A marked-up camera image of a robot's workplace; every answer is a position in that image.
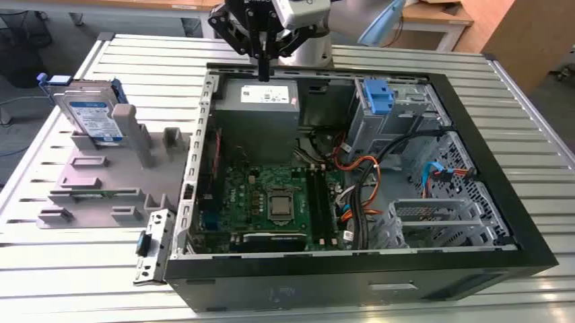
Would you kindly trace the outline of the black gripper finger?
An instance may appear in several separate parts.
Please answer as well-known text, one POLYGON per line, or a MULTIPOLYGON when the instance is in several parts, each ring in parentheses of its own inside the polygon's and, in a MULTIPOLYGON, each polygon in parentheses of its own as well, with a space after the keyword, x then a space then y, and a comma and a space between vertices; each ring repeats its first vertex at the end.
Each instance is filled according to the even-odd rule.
POLYGON ((248 55, 258 65, 258 80, 266 82, 266 57, 260 42, 260 32, 256 26, 247 24, 243 31, 231 20, 234 14, 227 5, 219 5, 211 10, 208 25, 220 35, 232 49, 240 55, 248 55))
POLYGON ((266 82, 276 65, 292 67, 324 66, 324 21, 287 30, 276 12, 268 14, 264 43, 266 82))

